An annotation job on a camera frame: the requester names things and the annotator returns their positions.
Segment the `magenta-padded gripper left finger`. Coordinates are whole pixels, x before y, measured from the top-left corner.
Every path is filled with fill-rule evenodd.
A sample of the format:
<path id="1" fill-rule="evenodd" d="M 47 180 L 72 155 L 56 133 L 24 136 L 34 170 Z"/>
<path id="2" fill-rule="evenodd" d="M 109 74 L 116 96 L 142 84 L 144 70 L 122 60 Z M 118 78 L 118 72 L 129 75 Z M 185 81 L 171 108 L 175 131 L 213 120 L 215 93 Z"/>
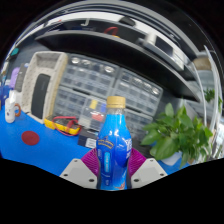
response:
<path id="1" fill-rule="evenodd" d="M 100 177 L 97 150 L 91 149 L 81 159 L 72 159 L 60 177 L 78 186 L 96 189 Z"/>

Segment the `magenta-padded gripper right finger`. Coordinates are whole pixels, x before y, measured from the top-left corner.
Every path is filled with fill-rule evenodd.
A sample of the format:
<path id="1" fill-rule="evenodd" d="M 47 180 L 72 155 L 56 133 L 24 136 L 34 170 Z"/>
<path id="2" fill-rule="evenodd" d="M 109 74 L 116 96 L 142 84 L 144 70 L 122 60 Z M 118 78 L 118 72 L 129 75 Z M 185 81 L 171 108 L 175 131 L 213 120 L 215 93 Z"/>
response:
<path id="1" fill-rule="evenodd" d="M 128 189 L 146 186 L 166 176 L 167 173 L 154 158 L 146 158 L 138 150 L 131 150 L 126 178 Z"/>

